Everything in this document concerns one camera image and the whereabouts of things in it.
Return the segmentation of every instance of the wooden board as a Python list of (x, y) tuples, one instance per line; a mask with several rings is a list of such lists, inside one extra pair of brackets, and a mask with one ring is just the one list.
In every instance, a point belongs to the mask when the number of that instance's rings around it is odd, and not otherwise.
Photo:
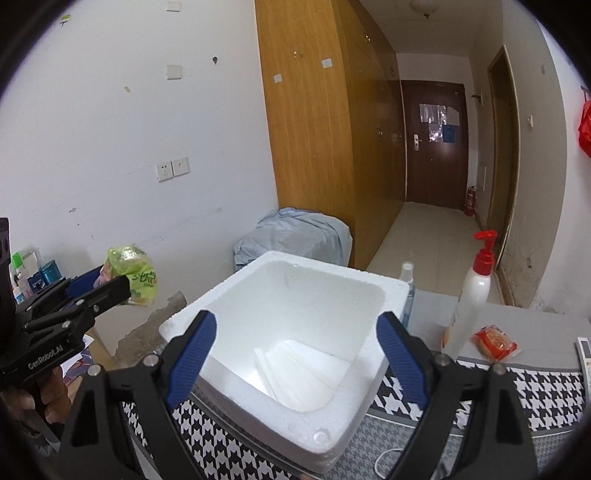
[(353, 229), (349, 104), (330, 0), (255, 6), (280, 207), (316, 210)]
[[(404, 155), (397, 150), (394, 158), (394, 100), (387, 74), (371, 40), (373, 28), (379, 28), (356, 0), (334, 0), (333, 3), (339, 22), (351, 112), (355, 267), (365, 269), (402, 207)], [(387, 46), (395, 59), (392, 48)], [(385, 48), (382, 52), (386, 58)]]

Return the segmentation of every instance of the door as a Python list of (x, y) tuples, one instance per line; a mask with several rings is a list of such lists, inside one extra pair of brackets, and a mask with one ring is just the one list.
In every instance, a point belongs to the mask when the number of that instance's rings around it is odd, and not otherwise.
[(509, 235), (519, 174), (517, 96), (505, 47), (492, 62), (488, 75), (495, 120), (495, 167), (486, 227), (499, 232), (495, 245), (498, 265)]
[(463, 85), (404, 80), (407, 201), (463, 209), (468, 121)]

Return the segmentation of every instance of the human hand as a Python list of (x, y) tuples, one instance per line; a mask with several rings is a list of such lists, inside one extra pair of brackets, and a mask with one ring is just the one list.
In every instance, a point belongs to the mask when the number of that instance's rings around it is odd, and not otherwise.
[[(49, 377), (38, 382), (41, 389), (41, 401), (46, 405), (47, 423), (65, 423), (72, 408), (68, 398), (68, 389), (64, 383), (61, 367), (55, 367)], [(35, 409), (35, 400), (26, 390), (14, 387), (0, 393), (0, 397), (16, 420), (23, 420), (25, 410)]]

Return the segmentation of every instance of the lotion bottle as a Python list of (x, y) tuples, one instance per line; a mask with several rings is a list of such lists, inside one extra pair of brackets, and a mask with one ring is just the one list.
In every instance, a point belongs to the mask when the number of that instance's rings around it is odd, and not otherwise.
[(491, 290), (491, 273), (495, 266), (495, 255), (492, 251), (497, 233), (494, 230), (479, 232), (474, 235), (476, 240), (484, 240), (468, 271), (462, 293), (457, 301), (456, 310), (441, 340), (441, 351), (455, 360), (462, 351), (464, 344), (470, 339), (478, 315), (488, 300)]

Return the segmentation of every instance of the plastic bag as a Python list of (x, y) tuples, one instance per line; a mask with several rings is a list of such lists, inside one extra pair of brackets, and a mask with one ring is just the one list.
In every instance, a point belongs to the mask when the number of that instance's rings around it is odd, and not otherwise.
[(154, 303), (158, 278), (148, 255), (136, 245), (109, 248), (95, 288), (122, 275), (129, 279), (131, 298), (127, 304), (148, 307)]
[(491, 362), (500, 362), (519, 353), (517, 344), (496, 325), (489, 325), (472, 335), (472, 343)]
[(583, 119), (579, 127), (579, 144), (583, 151), (591, 157), (591, 100), (585, 102)]

